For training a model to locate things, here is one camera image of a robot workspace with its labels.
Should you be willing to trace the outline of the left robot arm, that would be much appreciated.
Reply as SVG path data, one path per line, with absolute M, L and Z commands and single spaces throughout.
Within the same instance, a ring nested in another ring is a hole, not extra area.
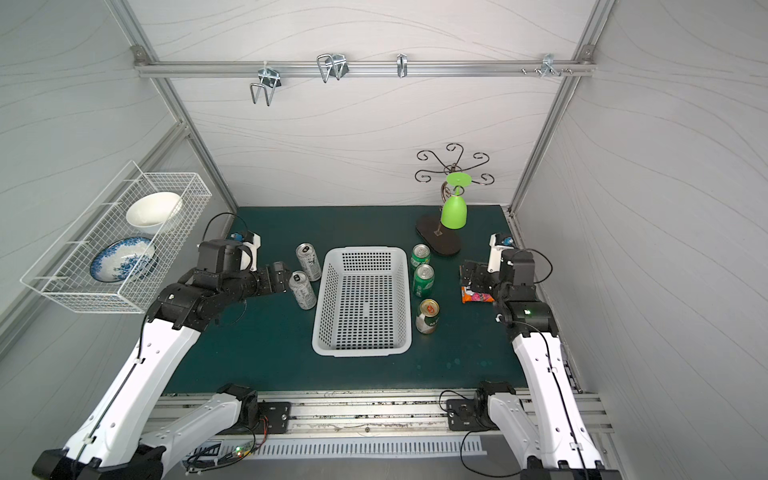
M 223 311 L 267 295 L 267 271 L 192 269 L 152 303 L 139 340 L 105 395 L 59 449 L 43 451 L 38 479 L 161 479 L 209 438 L 233 427 L 264 425 L 257 393 L 226 384 L 169 425 L 142 434 L 170 378 L 208 325 Z

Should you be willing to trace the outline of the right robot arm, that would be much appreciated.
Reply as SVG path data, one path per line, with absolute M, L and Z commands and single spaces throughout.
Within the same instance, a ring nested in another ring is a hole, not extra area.
M 531 419 L 516 390 L 483 382 L 475 411 L 482 425 L 494 425 L 515 455 L 517 479 L 620 479 L 588 433 L 570 386 L 562 343 L 551 308 L 537 298 L 534 265 L 500 259 L 476 265 L 470 289 L 493 298 L 516 354 L 536 415 Z

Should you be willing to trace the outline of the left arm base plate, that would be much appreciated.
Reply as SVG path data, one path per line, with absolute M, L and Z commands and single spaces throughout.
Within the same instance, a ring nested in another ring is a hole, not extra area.
M 290 402 L 247 400 L 241 406 L 238 424 L 255 433 L 285 434 L 291 407 Z

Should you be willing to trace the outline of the gold top green can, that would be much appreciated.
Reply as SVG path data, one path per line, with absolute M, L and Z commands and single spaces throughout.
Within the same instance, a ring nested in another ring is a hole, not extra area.
M 440 307 L 434 299 L 424 299 L 415 319 L 417 330 L 424 335 L 433 333 L 438 325 Z

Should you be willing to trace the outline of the green can front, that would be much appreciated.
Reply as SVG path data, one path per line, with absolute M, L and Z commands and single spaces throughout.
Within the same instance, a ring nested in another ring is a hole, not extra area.
M 428 263 L 419 265 L 413 277 L 412 293 L 418 298 L 428 298 L 434 286 L 435 271 Z

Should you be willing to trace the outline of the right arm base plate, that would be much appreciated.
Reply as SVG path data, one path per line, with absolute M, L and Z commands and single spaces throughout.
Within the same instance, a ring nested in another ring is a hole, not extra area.
M 482 432 L 495 427 L 485 422 L 477 413 L 475 402 L 465 399 L 449 399 L 445 402 L 448 429 L 453 432 Z

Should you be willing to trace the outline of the silver can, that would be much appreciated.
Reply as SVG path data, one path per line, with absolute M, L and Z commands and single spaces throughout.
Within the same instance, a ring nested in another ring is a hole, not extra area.
M 301 309 L 311 310 L 317 305 L 316 294 L 309 278 L 303 271 L 294 271 L 290 275 L 289 288 Z
M 296 248 L 296 256 L 302 271 L 310 282 L 315 282 L 322 277 L 322 267 L 316 250 L 310 243 L 302 243 Z

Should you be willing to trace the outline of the silver can front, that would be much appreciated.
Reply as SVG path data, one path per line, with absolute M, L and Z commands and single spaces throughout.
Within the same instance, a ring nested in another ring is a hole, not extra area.
M 301 309 L 311 310 L 317 305 L 316 294 L 309 278 L 303 271 L 294 271 L 290 275 L 289 288 Z

